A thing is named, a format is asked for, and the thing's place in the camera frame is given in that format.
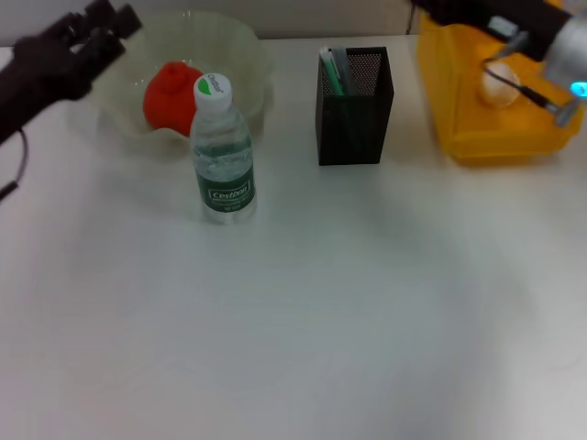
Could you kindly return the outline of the yellow plastic storage bin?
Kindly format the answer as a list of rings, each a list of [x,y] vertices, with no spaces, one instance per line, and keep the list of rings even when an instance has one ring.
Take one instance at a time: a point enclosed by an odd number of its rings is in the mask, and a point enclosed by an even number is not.
[[[480,30],[441,27],[420,17],[416,56],[439,143],[462,163],[529,160],[554,154],[576,136],[586,108],[565,127],[524,96],[506,107],[482,99],[482,61],[502,46]]]

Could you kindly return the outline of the black mesh pen holder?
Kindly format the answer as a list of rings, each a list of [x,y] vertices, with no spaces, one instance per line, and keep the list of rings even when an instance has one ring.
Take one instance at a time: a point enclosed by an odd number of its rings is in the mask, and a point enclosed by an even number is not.
[[[392,111],[394,88],[387,49],[347,48],[356,93],[337,94],[318,63],[316,144],[321,166],[377,164]]]

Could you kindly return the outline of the green utility knife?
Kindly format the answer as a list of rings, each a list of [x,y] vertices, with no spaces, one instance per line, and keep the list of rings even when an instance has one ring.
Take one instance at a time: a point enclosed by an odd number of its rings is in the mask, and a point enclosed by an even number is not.
[[[322,47],[319,51],[319,57],[323,66],[323,70],[329,81],[333,95],[344,96],[344,86],[342,85],[342,82],[340,80],[338,68],[330,48]]]

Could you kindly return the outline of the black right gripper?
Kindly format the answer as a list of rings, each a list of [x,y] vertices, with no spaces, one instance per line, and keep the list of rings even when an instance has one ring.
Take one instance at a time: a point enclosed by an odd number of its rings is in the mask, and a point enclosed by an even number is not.
[[[440,26],[452,23],[452,0],[410,0]],[[477,28],[503,42],[527,33],[521,52],[531,60],[544,60],[555,37],[571,14],[545,0],[458,0],[455,22]]]

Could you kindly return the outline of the grey marker pen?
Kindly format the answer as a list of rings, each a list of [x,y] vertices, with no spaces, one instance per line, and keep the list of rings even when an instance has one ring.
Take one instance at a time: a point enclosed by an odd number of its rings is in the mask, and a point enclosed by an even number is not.
[[[331,54],[338,72],[338,78],[345,95],[358,96],[359,88],[356,84],[350,67],[349,55],[346,48],[332,48]]]

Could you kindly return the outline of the red orange fruit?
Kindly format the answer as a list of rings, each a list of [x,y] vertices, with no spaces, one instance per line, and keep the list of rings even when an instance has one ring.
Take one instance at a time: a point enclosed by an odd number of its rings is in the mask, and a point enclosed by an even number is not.
[[[194,84],[203,75],[182,61],[164,64],[149,82],[142,109],[154,129],[169,128],[190,135],[196,113]]]

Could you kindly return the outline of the clear green label water bottle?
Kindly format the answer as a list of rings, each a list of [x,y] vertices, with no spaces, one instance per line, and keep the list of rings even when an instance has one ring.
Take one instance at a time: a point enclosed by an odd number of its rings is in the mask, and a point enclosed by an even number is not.
[[[203,209],[216,223],[234,223],[256,203],[249,126],[222,74],[206,73],[195,82],[194,103],[189,141]]]

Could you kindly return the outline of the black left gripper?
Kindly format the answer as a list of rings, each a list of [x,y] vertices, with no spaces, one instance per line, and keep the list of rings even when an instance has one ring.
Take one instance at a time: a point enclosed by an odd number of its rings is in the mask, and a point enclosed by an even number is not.
[[[93,82],[124,54],[120,39],[129,39],[141,28],[131,5],[115,9],[109,0],[94,0],[82,13],[68,13],[45,29],[46,36],[89,33],[78,51],[55,38],[18,41],[13,58],[0,70],[0,143],[49,106],[89,94]]]

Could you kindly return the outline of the white paper ball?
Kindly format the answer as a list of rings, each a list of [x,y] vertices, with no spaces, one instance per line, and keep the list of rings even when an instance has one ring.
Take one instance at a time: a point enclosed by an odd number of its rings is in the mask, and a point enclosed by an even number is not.
[[[500,76],[516,86],[520,86],[519,77],[514,70],[502,61],[493,61],[487,65],[487,68],[496,76]],[[519,96],[518,90],[505,82],[482,71],[479,79],[479,94],[481,99],[492,107],[507,107],[511,105]]]

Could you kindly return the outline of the translucent wavy fruit plate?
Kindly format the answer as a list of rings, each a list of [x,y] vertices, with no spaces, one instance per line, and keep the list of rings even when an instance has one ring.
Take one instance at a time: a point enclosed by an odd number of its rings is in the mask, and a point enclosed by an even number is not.
[[[90,94],[124,135],[151,145],[187,145],[187,137],[151,127],[142,110],[148,83],[171,61],[228,77],[235,104],[249,122],[262,112],[272,63],[249,26],[192,10],[145,15],[141,22],[143,28],[123,43],[126,53],[94,82]]]

